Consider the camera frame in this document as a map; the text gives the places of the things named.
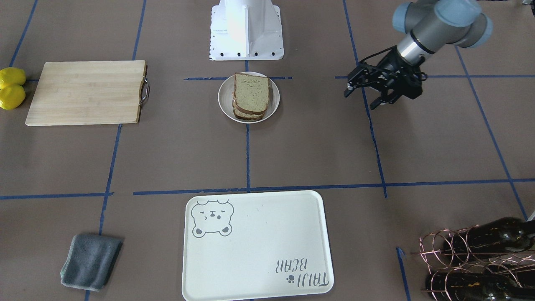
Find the bread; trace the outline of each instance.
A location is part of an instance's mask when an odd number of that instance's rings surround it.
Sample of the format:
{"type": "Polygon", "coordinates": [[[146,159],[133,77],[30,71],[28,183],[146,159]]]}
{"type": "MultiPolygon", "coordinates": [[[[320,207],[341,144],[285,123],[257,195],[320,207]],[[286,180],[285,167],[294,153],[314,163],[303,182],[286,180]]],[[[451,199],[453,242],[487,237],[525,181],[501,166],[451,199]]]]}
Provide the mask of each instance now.
{"type": "Polygon", "coordinates": [[[260,120],[268,110],[269,78],[244,73],[234,74],[232,107],[236,118],[260,120]]]}
{"type": "Polygon", "coordinates": [[[238,111],[236,108],[232,108],[232,110],[234,111],[234,116],[236,116],[236,118],[241,119],[241,120],[258,121],[264,118],[264,115],[245,114],[245,113],[238,111]]]}

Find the blue tape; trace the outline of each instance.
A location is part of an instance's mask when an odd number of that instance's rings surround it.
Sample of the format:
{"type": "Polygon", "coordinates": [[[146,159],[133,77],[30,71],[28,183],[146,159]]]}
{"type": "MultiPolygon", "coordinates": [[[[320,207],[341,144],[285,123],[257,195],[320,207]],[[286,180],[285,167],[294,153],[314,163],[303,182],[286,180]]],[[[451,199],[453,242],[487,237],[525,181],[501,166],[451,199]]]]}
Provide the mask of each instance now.
{"type": "Polygon", "coordinates": [[[427,76],[428,78],[466,78],[466,75],[433,75],[427,76]]]}
{"type": "Polygon", "coordinates": [[[353,47],[353,55],[355,56],[355,64],[358,65],[357,48],[355,47],[355,40],[353,39],[353,30],[351,29],[351,22],[349,22],[349,14],[347,13],[347,3],[346,3],[346,0],[342,0],[342,2],[343,2],[343,10],[346,13],[347,28],[349,30],[349,37],[351,38],[351,46],[353,47]]]}
{"type": "MultiPolygon", "coordinates": [[[[226,80],[228,77],[188,77],[184,80],[226,80]]],[[[279,80],[279,79],[293,79],[292,76],[275,76],[270,77],[272,80],[279,80]]]]}
{"type": "MultiPolygon", "coordinates": [[[[355,63],[359,65],[357,48],[355,47],[355,40],[353,39],[353,30],[351,29],[351,22],[349,21],[349,14],[347,12],[346,0],[342,0],[342,2],[343,2],[343,10],[346,14],[346,22],[347,22],[347,28],[349,30],[349,37],[351,38],[351,46],[353,47],[353,54],[355,56],[355,63]]],[[[377,167],[379,168],[379,175],[381,176],[381,183],[383,184],[383,193],[385,195],[385,198],[388,198],[388,193],[386,192],[386,185],[385,185],[385,175],[383,174],[383,166],[381,164],[381,158],[379,156],[379,149],[377,148],[377,140],[375,139],[375,133],[373,131],[373,122],[371,120],[370,108],[368,106],[368,99],[366,97],[366,91],[364,90],[364,88],[361,88],[361,90],[362,90],[362,96],[364,97],[364,106],[366,107],[366,115],[368,116],[368,122],[370,123],[371,139],[373,141],[373,146],[375,147],[375,154],[377,156],[377,167]]]]}
{"type": "Polygon", "coordinates": [[[29,195],[0,195],[0,200],[86,198],[86,197],[103,197],[105,195],[106,195],[105,192],[97,192],[97,193],[63,193],[63,194],[29,194],[29,195]]]}
{"type": "Polygon", "coordinates": [[[535,182],[535,178],[531,178],[531,179],[513,179],[513,182],[519,182],[519,183],[522,183],[522,182],[535,182]]]}
{"type": "MultiPolygon", "coordinates": [[[[514,182],[535,182],[533,178],[514,179],[514,182]]],[[[303,185],[303,186],[266,186],[251,187],[251,191],[275,191],[275,190],[315,190],[315,189],[344,189],[344,188],[372,188],[372,187],[406,187],[406,186],[435,186],[435,185],[469,185],[469,184],[496,184],[509,183],[508,179],[491,180],[464,180],[464,181],[436,181],[436,182],[400,182],[400,183],[370,183],[370,184],[340,184],[340,185],[303,185]]],[[[247,192],[249,188],[217,188],[217,189],[190,189],[190,190],[161,190],[161,191],[136,191],[134,195],[154,194],[185,194],[185,193],[213,193],[213,192],[247,192]]]]}
{"type": "Polygon", "coordinates": [[[534,78],[535,74],[512,74],[512,75],[470,75],[472,78],[534,78]]]}
{"type": "Polygon", "coordinates": [[[228,77],[188,77],[184,80],[225,80],[228,77]]]}
{"type": "Polygon", "coordinates": [[[141,9],[141,17],[139,18],[139,25],[137,27],[137,37],[135,38],[134,52],[132,53],[132,60],[135,60],[137,54],[137,45],[139,44],[139,37],[141,36],[141,27],[143,26],[143,18],[145,16],[145,7],[147,0],[143,0],[143,8],[141,9]]]}
{"type": "Polygon", "coordinates": [[[406,183],[386,183],[388,187],[406,187],[406,186],[434,186],[434,185],[466,185],[466,184],[492,184],[508,183],[507,179],[497,180],[465,180],[465,181],[437,181],[437,182],[406,182],[406,183]]]}
{"type": "Polygon", "coordinates": [[[459,60],[461,61],[461,65],[463,66],[464,73],[467,75],[468,83],[470,84],[470,87],[472,88],[472,92],[474,97],[476,98],[477,105],[479,106],[479,111],[481,112],[481,115],[483,116],[483,120],[485,121],[485,125],[487,126],[488,132],[491,135],[492,143],[494,143],[494,147],[496,148],[496,151],[498,153],[498,157],[500,158],[500,161],[502,163],[503,169],[507,175],[507,179],[509,180],[509,184],[511,185],[511,189],[513,190],[513,193],[516,198],[516,202],[518,203],[518,206],[520,207],[520,211],[522,212],[522,215],[524,216],[524,219],[528,219],[528,215],[526,214],[526,210],[524,209],[524,205],[522,204],[522,200],[518,196],[518,192],[516,191],[515,184],[513,183],[513,179],[511,178],[511,175],[509,173],[509,170],[507,169],[507,165],[505,164],[505,160],[503,159],[502,153],[500,151],[500,148],[498,147],[498,143],[496,142],[496,138],[494,137],[494,134],[492,133],[491,125],[488,123],[487,116],[485,115],[485,111],[483,110],[483,106],[481,105],[481,102],[479,100],[479,97],[477,96],[476,88],[474,87],[472,83],[472,79],[470,78],[470,75],[468,74],[468,69],[464,63],[463,57],[461,56],[461,52],[459,51],[459,48],[455,46],[455,50],[457,51],[457,55],[459,56],[459,60]]]}
{"type": "Polygon", "coordinates": [[[246,154],[247,154],[247,192],[251,192],[251,161],[249,158],[250,146],[249,146],[249,125],[246,124],[246,154]]]}
{"type": "Polygon", "coordinates": [[[366,107],[366,115],[368,116],[368,122],[370,123],[370,132],[371,140],[373,141],[373,146],[375,147],[375,155],[377,156],[377,167],[379,168],[379,175],[381,176],[381,183],[383,184],[383,193],[385,198],[388,198],[388,193],[386,192],[385,184],[385,175],[383,173],[383,165],[381,164],[381,157],[379,156],[379,148],[377,147],[377,140],[375,139],[375,133],[373,131],[373,123],[371,121],[370,108],[368,106],[368,98],[366,97],[366,91],[364,88],[361,88],[362,96],[364,97],[364,106],[366,107]]]}
{"type": "Polygon", "coordinates": [[[32,22],[33,14],[35,12],[36,7],[37,7],[37,0],[34,1],[34,5],[32,6],[32,11],[30,12],[30,16],[28,17],[28,21],[26,22],[26,26],[24,27],[24,30],[22,31],[22,35],[20,36],[19,43],[17,44],[17,47],[15,48],[15,52],[13,53],[13,56],[11,57],[11,63],[9,63],[9,67],[13,67],[13,64],[15,63],[15,59],[17,58],[17,54],[19,54],[22,41],[24,40],[24,37],[26,36],[26,32],[28,31],[30,22],[32,22]]]}
{"type": "Polygon", "coordinates": [[[113,169],[115,167],[115,159],[117,157],[117,148],[119,147],[119,139],[121,136],[122,127],[123,127],[122,124],[119,124],[119,126],[117,127],[117,135],[115,136],[115,145],[113,147],[113,155],[111,156],[110,173],[108,175],[108,182],[106,183],[106,193],[104,195],[104,200],[102,201],[102,210],[101,210],[100,223],[98,226],[98,235],[102,235],[102,227],[104,226],[104,212],[106,211],[106,207],[108,206],[108,197],[111,195],[110,194],[111,180],[113,178],[113,169]]]}
{"type": "Polygon", "coordinates": [[[187,194],[187,193],[214,193],[214,192],[242,192],[247,188],[217,188],[217,189],[188,189],[188,190],[160,190],[160,191],[135,191],[134,195],[158,195],[158,194],[187,194]]]}
{"type": "Polygon", "coordinates": [[[403,286],[405,287],[405,295],[407,296],[407,301],[410,301],[409,284],[407,283],[407,275],[405,274],[405,266],[402,258],[402,256],[405,257],[405,253],[400,247],[396,247],[396,252],[398,253],[398,262],[400,264],[401,277],[403,278],[403,286]]]}
{"type": "Polygon", "coordinates": [[[315,189],[341,189],[341,188],[371,188],[382,187],[380,183],[374,184],[342,184],[342,185],[310,185],[310,186],[273,186],[253,187],[251,191],[275,191],[275,190],[315,190],[315,189]]]}

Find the gray towel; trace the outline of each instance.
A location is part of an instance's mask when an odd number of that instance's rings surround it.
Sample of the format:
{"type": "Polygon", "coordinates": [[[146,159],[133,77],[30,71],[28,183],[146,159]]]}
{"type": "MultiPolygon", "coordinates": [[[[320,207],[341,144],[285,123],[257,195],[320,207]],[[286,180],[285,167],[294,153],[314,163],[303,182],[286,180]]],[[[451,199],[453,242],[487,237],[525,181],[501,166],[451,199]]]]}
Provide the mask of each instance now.
{"type": "Polygon", "coordinates": [[[99,235],[74,236],[59,273],[66,287],[100,291],[110,277],[122,241],[99,235]]]}

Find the bear face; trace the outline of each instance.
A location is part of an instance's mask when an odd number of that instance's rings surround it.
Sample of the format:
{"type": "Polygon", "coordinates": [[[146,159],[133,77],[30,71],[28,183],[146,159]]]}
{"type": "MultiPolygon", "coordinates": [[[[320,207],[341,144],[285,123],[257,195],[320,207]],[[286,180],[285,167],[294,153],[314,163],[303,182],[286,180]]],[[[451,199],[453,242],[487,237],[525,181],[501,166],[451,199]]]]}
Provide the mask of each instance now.
{"type": "Polygon", "coordinates": [[[197,201],[192,208],[192,217],[195,227],[193,236],[201,238],[206,233],[218,232],[228,236],[232,232],[230,224],[234,207],[226,201],[197,201]]]}

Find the white plate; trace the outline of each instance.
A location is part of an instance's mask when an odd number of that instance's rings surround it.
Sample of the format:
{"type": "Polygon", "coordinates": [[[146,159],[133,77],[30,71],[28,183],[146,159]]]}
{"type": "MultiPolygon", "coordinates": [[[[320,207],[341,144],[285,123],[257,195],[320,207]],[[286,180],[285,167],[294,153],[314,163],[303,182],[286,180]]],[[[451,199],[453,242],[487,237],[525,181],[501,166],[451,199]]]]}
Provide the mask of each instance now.
{"type": "MultiPolygon", "coordinates": [[[[249,74],[249,75],[254,75],[254,76],[261,76],[261,77],[267,77],[261,73],[257,73],[257,72],[241,72],[241,73],[245,73],[245,74],[249,74]]],[[[227,115],[230,119],[234,120],[234,121],[237,121],[237,122],[240,122],[240,123],[258,123],[258,122],[261,122],[261,121],[264,121],[266,119],[268,119],[269,117],[271,117],[271,115],[273,115],[273,113],[275,113],[275,111],[277,110],[277,108],[279,107],[279,102],[280,102],[280,94],[279,94],[279,88],[277,88],[277,85],[275,85],[275,82],[273,82],[273,80],[269,80],[271,85],[270,85],[270,102],[269,102],[269,105],[267,106],[267,111],[264,115],[264,118],[258,120],[258,121],[246,121],[246,120],[241,120],[241,119],[238,119],[236,118],[236,116],[234,116],[234,111],[233,111],[233,108],[232,108],[232,92],[234,91],[234,76],[231,76],[229,78],[227,78],[223,84],[221,85],[221,87],[219,88],[219,93],[217,94],[217,100],[219,101],[219,107],[221,108],[221,110],[223,111],[223,113],[225,113],[225,115],[227,115]]]]}
{"type": "Polygon", "coordinates": [[[202,195],[186,205],[186,300],[323,294],[333,284],[323,200],[317,192],[202,195]]]}

